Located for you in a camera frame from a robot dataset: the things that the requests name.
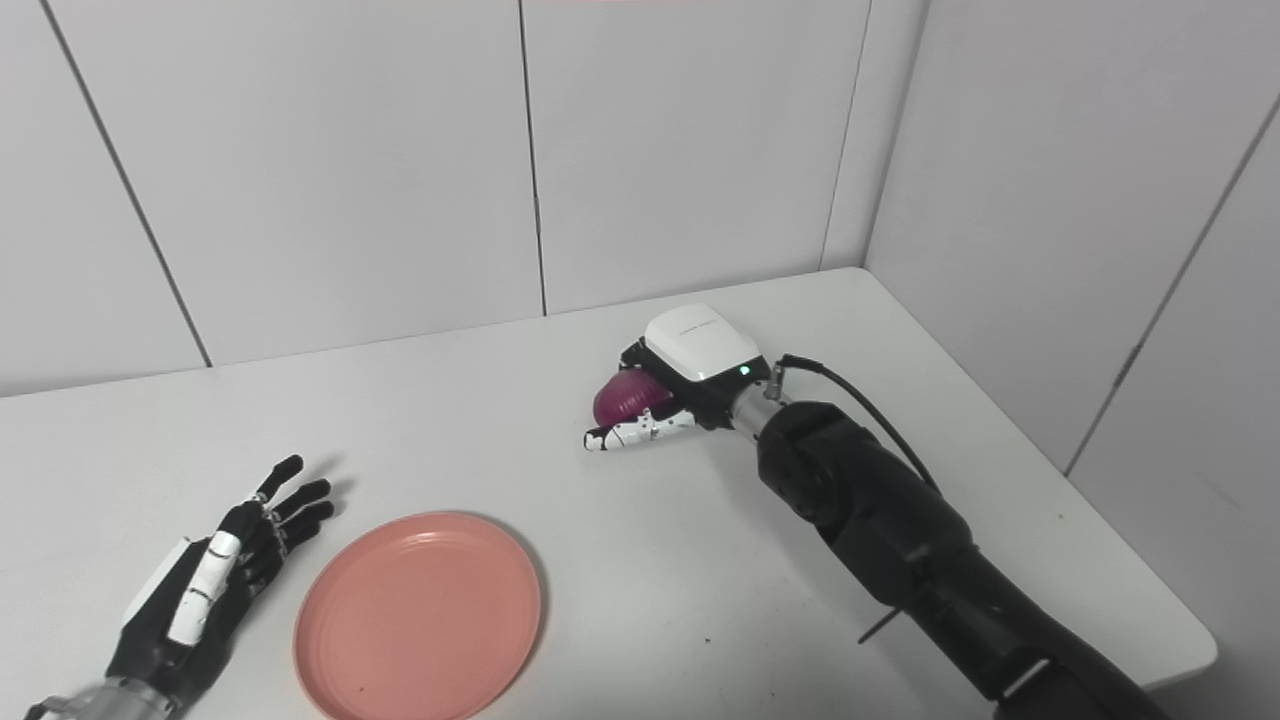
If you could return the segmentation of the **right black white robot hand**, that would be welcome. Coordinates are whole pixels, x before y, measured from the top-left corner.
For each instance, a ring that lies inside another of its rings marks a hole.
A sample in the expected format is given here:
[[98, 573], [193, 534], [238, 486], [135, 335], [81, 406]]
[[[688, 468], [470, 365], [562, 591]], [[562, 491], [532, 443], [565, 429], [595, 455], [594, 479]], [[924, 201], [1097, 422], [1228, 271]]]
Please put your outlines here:
[[756, 342], [707, 304], [650, 320], [596, 393], [582, 446], [603, 452], [701, 428], [756, 441], [787, 400]]

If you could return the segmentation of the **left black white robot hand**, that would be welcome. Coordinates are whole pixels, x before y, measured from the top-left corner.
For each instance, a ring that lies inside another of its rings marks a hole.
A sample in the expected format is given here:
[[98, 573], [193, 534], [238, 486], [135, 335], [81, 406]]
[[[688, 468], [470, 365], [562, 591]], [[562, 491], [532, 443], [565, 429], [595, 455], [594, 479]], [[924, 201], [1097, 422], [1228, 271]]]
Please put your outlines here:
[[178, 544], [127, 612], [109, 682], [143, 685], [173, 710], [210, 689], [255, 600], [335, 512], [326, 478], [279, 496], [303, 468], [298, 455], [279, 461], [211, 534]]

